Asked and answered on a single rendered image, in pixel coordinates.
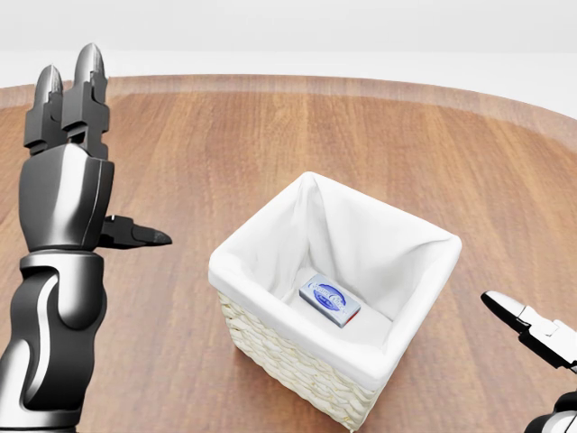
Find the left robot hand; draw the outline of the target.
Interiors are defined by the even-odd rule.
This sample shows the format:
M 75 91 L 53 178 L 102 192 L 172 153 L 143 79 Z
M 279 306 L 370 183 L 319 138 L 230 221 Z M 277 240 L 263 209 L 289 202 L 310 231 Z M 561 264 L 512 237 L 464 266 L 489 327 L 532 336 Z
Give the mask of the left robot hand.
M 78 55 L 73 86 L 64 89 L 52 65 L 40 74 L 27 112 L 24 145 L 30 152 L 19 181 L 19 218 L 29 251 L 93 251 L 171 244 L 154 228 L 107 213 L 114 164 L 103 143 L 110 110 L 107 78 L 94 43 Z

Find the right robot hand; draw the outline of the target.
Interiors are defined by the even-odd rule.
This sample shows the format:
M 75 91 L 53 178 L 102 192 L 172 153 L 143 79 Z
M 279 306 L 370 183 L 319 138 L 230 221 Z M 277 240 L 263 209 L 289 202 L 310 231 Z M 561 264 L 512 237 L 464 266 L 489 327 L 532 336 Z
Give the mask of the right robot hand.
M 488 290 L 484 305 L 518 333 L 518 340 L 553 368 L 577 374 L 577 331 L 560 320 L 540 316 L 533 308 L 511 297 Z M 524 433 L 577 433 L 577 389 L 561 395 L 553 411 L 533 419 Z

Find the blue cream cheese box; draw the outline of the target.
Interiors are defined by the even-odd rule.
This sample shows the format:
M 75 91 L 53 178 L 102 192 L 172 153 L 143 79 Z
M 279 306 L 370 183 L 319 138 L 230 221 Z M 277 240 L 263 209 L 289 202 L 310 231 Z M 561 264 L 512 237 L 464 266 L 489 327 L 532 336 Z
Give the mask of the blue cream cheese box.
M 312 276 L 299 288 L 299 296 L 318 312 L 343 328 L 361 310 L 361 304 L 324 275 Z

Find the white lined wicker basket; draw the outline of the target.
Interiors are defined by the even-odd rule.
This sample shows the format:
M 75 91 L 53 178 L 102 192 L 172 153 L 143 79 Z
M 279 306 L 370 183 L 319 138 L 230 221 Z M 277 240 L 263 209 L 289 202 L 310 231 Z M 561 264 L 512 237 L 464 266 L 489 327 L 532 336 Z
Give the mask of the white lined wicker basket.
M 234 344 L 355 431 L 461 249 L 457 235 L 306 172 L 213 251 L 208 279 Z M 361 304 L 343 328 L 299 296 L 318 273 Z

